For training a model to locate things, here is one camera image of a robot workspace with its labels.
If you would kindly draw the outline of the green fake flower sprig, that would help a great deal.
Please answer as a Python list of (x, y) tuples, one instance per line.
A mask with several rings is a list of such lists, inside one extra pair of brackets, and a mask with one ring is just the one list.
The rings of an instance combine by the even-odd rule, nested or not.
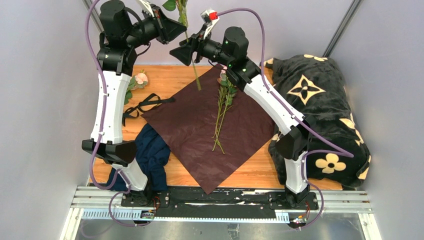
[(232, 84), (227, 76), (227, 67), (224, 66), (220, 72), (220, 77), (218, 78), (219, 90), (218, 90), (218, 111), (217, 118), (215, 121), (215, 130), (214, 130), (214, 145), (212, 151), (219, 147), (221, 152), (225, 154), (225, 151), (222, 147), (222, 144), (219, 140), (221, 129), (224, 123), (224, 118), (226, 112), (232, 107), (233, 99), (237, 94), (237, 87)]

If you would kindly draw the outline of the dark red wrapping paper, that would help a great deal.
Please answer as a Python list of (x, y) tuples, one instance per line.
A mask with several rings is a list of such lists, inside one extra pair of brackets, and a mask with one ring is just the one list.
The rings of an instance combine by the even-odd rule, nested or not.
[(240, 187), (268, 188), (277, 173), (268, 145), (275, 124), (249, 96), (238, 91), (223, 120), (219, 110), (218, 78), (212, 67), (163, 103), (143, 114), (146, 122), (162, 137), (173, 155), (206, 194), (213, 192), (248, 160), (250, 173), (238, 178)]

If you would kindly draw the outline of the black floral plush blanket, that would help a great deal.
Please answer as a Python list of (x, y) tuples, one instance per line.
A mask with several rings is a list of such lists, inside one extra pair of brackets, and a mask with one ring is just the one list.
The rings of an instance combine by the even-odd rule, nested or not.
[(316, 123), (305, 162), (310, 179), (329, 179), (343, 187), (360, 187), (368, 174), (371, 153), (355, 124), (348, 103), (346, 82), (330, 57), (299, 54), (288, 59), (271, 58), (274, 88), (304, 116)]

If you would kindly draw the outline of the pink fake flower bouquet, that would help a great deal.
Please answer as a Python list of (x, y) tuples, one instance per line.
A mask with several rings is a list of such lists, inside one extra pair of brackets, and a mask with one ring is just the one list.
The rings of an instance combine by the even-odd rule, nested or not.
[(148, 82), (149, 79), (144, 69), (132, 76), (125, 93), (124, 105), (128, 104), (129, 100), (133, 97), (133, 91), (137, 89), (143, 89), (148, 84)]

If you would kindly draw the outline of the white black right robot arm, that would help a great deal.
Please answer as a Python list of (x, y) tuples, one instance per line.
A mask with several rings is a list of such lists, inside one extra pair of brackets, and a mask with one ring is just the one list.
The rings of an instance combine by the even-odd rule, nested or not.
[(271, 117), (280, 132), (275, 148), (284, 160), (285, 201), (290, 208), (298, 209), (310, 192), (303, 158), (311, 140), (308, 128), (315, 121), (292, 107), (270, 84), (260, 67), (248, 58), (248, 46), (242, 28), (231, 26), (225, 30), (221, 43), (211, 40), (206, 30), (201, 30), (169, 53), (186, 66), (191, 64), (193, 56), (196, 60), (207, 58), (226, 66), (228, 80)]

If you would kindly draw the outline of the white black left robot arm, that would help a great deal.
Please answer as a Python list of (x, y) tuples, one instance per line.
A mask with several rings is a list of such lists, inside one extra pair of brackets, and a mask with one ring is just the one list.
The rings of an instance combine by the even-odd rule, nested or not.
[(125, 194), (134, 195), (140, 206), (149, 206), (153, 193), (148, 177), (136, 161), (134, 141), (123, 139), (124, 101), (130, 85), (136, 49), (152, 40), (166, 45), (186, 31), (186, 27), (165, 16), (161, 8), (147, 0), (139, 1), (142, 16), (132, 23), (135, 12), (120, 0), (108, 0), (100, 7), (99, 51), (89, 49), (98, 71), (98, 103), (93, 130), (81, 143), (91, 161), (102, 159), (115, 170), (113, 180), (122, 178)]

